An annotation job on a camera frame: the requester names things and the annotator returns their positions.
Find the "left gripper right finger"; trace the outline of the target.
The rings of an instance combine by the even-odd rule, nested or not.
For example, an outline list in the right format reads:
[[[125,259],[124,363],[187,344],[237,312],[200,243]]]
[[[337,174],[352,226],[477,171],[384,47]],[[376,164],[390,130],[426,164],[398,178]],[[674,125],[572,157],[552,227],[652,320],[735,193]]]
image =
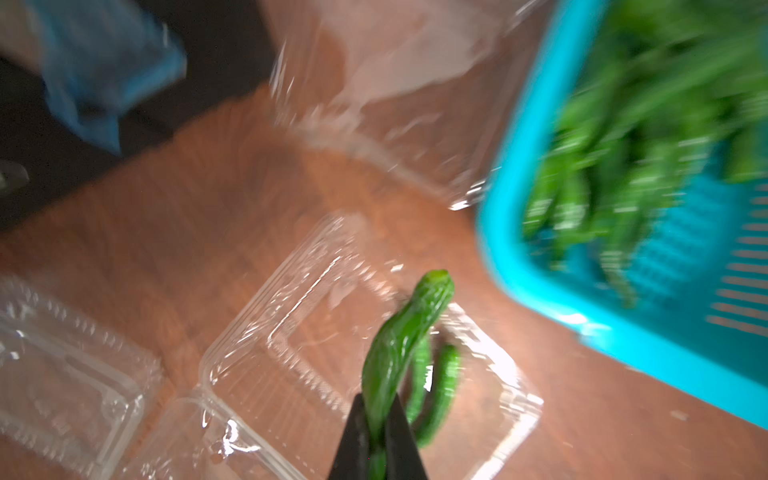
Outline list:
[[[427,480],[419,449],[398,395],[385,423],[384,449],[387,480]]]

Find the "clear clamshell container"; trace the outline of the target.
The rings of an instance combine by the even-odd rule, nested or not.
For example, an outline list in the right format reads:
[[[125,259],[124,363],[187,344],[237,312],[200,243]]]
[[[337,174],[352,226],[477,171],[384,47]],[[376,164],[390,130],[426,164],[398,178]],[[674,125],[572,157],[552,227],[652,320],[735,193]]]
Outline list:
[[[334,213],[202,357],[125,479],[323,479],[380,326],[417,277],[361,215]],[[432,329],[462,358],[451,411],[422,453],[432,479],[491,479],[535,429],[542,398],[457,304]]]
[[[551,1],[263,1],[275,122],[461,210],[482,195]]]
[[[2,435],[84,479],[109,479],[162,380],[151,352],[2,278]]]

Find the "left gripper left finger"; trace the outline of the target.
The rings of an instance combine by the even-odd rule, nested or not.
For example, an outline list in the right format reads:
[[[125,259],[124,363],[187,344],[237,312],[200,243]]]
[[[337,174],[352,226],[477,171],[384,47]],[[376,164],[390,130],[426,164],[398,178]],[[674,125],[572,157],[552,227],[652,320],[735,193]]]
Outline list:
[[[358,393],[353,400],[327,479],[367,480],[369,457],[369,428],[363,396]]]

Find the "green peppers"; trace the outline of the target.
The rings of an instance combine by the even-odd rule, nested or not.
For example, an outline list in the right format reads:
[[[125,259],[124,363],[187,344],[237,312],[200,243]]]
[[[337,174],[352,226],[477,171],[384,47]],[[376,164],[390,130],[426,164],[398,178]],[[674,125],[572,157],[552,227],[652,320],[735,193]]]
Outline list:
[[[767,119],[763,1],[614,1],[559,114],[522,218],[552,232],[550,266],[592,244],[622,304],[636,304],[632,255],[662,210],[720,143],[724,178],[763,178],[756,145]]]

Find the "teal plastic basket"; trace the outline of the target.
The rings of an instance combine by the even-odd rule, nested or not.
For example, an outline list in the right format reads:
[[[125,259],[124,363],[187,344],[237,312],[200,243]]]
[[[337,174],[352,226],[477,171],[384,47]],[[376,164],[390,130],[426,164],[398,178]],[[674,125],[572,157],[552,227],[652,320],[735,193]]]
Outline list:
[[[492,275],[767,424],[767,5],[560,1],[480,208]]]

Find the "clear clamshell front container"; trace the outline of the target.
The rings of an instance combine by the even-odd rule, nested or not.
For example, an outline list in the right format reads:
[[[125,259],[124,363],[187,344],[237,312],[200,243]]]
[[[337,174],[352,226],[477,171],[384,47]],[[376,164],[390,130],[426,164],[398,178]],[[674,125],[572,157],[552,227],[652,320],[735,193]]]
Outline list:
[[[417,277],[361,215],[334,213],[202,357],[125,479],[323,479],[380,326]],[[457,304],[432,329],[462,358],[451,411],[422,453],[432,479],[491,479],[535,429],[542,398]]]

